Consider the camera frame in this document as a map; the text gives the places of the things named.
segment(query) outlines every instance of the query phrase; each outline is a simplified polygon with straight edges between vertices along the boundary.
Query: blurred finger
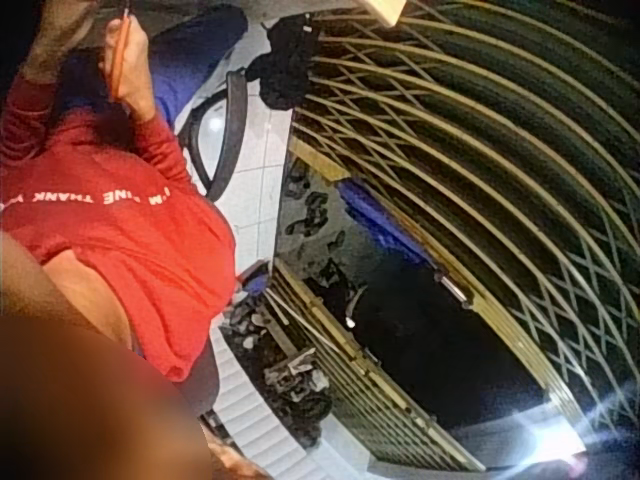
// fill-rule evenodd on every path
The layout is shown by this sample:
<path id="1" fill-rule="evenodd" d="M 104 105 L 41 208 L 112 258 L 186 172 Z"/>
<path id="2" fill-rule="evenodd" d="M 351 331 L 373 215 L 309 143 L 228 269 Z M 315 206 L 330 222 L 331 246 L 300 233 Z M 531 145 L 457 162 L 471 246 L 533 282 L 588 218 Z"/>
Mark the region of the blurred finger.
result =
<path id="1" fill-rule="evenodd" d="M 118 35 L 120 33 L 120 27 L 122 27 L 122 20 L 117 18 L 111 20 L 107 25 L 107 31 L 105 35 L 105 43 L 109 46 L 115 46 L 118 41 Z"/>

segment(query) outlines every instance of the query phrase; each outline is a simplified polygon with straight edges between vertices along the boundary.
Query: person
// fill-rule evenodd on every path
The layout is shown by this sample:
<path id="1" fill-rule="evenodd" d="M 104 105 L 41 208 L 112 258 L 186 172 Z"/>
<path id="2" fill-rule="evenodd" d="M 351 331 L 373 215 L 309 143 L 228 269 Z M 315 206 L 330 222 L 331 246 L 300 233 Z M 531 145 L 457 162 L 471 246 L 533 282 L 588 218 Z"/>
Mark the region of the person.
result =
<path id="1" fill-rule="evenodd" d="M 236 285 L 233 236 L 169 125 L 246 19 L 217 7 L 149 43 L 133 17 L 121 106 L 104 81 L 120 20 L 101 61 L 71 52 L 97 8 L 45 2 L 0 118 L 0 436 L 16 460 L 3 471 L 266 479 L 166 381 L 187 375 Z"/>
<path id="2" fill-rule="evenodd" d="M 149 42 L 132 16 L 112 103 L 121 20 L 101 52 L 72 52 L 98 6 L 44 4 L 0 118 L 1 227 L 98 331 L 180 382 L 234 291 L 235 243 L 171 125 L 247 20 L 217 6 Z"/>

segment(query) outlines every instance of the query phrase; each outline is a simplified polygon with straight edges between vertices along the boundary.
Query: white tile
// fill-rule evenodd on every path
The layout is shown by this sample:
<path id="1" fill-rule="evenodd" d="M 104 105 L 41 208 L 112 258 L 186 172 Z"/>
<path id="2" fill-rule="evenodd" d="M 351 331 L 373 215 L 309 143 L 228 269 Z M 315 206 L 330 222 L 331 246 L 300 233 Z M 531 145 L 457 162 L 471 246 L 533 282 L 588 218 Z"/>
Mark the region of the white tile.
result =
<path id="1" fill-rule="evenodd" d="M 264 165 L 264 155 L 269 133 L 270 110 L 260 97 L 249 97 L 247 101 L 247 125 L 240 149 L 236 172 L 260 168 Z"/>
<path id="2" fill-rule="evenodd" d="M 276 251 L 277 235 L 277 218 L 260 222 L 258 230 L 258 258 L 260 258 L 260 260 L 273 260 Z"/>
<path id="3" fill-rule="evenodd" d="M 242 273 L 258 259 L 258 225 L 240 228 L 236 233 L 236 273 Z"/>
<path id="4" fill-rule="evenodd" d="M 287 156 L 289 142 L 289 129 L 293 110 L 272 110 L 269 122 L 269 135 L 267 137 L 267 152 L 265 165 L 284 165 Z"/>
<path id="5" fill-rule="evenodd" d="M 264 169 L 262 176 L 262 200 L 260 201 L 261 222 L 278 217 L 283 170 L 284 165 Z"/>
<path id="6" fill-rule="evenodd" d="M 251 97 L 260 95 L 260 80 L 247 83 L 247 94 Z"/>
<path id="7" fill-rule="evenodd" d="M 262 169 L 234 173 L 216 206 L 232 227 L 241 228 L 260 220 Z"/>

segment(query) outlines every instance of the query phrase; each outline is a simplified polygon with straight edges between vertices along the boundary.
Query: metal grille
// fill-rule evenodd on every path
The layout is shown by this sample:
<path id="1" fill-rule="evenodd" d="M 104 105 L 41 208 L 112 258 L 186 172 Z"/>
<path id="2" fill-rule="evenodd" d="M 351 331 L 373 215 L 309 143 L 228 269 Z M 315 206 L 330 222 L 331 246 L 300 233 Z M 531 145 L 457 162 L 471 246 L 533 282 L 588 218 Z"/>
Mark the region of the metal grille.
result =
<path id="1" fill-rule="evenodd" d="M 610 23 L 500 3 L 318 16 L 296 135 L 465 259 L 591 428 L 637 427 L 640 85 L 585 43 Z"/>
<path id="2" fill-rule="evenodd" d="M 333 413 L 376 459 L 434 470 L 484 470 L 368 358 L 281 260 L 267 299 L 288 335 L 316 347 L 330 378 Z"/>

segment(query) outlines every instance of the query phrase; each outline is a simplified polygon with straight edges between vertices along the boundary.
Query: black chair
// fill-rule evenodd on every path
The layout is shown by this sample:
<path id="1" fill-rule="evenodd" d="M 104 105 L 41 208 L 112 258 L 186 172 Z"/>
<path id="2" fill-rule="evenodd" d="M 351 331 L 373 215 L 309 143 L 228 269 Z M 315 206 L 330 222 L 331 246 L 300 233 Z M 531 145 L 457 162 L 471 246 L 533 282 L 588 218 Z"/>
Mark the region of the black chair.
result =
<path id="1" fill-rule="evenodd" d="M 206 147 L 202 141 L 202 129 L 209 128 L 204 120 L 210 117 L 219 118 L 222 108 L 226 109 L 224 133 L 218 158 L 212 159 L 211 155 L 218 152 L 204 150 Z M 226 88 L 194 108 L 178 134 L 180 145 L 188 150 L 198 178 L 206 189 L 205 196 L 211 203 L 219 200 L 229 185 L 238 163 L 246 123 L 247 82 L 242 73 L 229 72 Z M 210 170 L 213 171 L 207 171 L 207 163 L 213 165 L 214 168 L 210 165 Z M 187 379 L 175 386 L 197 416 L 211 409 L 220 391 L 220 376 L 210 340 L 194 363 Z"/>

